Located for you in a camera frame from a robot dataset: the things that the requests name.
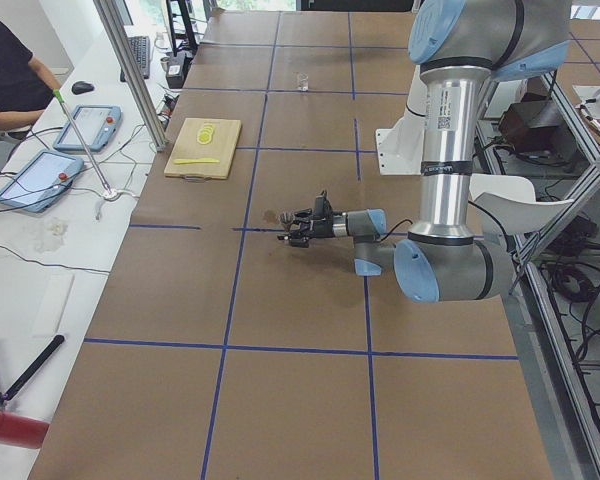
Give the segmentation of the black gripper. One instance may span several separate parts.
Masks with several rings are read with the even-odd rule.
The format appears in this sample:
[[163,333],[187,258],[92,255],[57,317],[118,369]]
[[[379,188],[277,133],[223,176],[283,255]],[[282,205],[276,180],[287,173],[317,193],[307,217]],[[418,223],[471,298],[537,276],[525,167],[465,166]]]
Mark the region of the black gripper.
[[277,236],[279,241],[296,248],[308,248],[312,239],[334,238],[334,215],[328,214],[320,218],[313,215],[311,208],[292,212],[295,215],[293,225],[303,224],[303,232],[285,232]]

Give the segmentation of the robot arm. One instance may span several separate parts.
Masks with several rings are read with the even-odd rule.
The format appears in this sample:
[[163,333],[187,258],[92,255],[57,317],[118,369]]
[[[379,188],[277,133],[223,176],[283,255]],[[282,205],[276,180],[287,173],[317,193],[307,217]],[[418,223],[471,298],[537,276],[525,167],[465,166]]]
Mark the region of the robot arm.
[[479,92],[488,80],[526,79],[556,70],[569,48],[567,1],[427,1],[409,39],[426,88],[420,217],[407,237],[382,242],[382,210],[335,211],[320,195],[310,209],[285,213],[282,240],[349,236],[355,270],[392,269],[416,302],[481,300],[513,276],[506,249],[477,240],[466,223]]

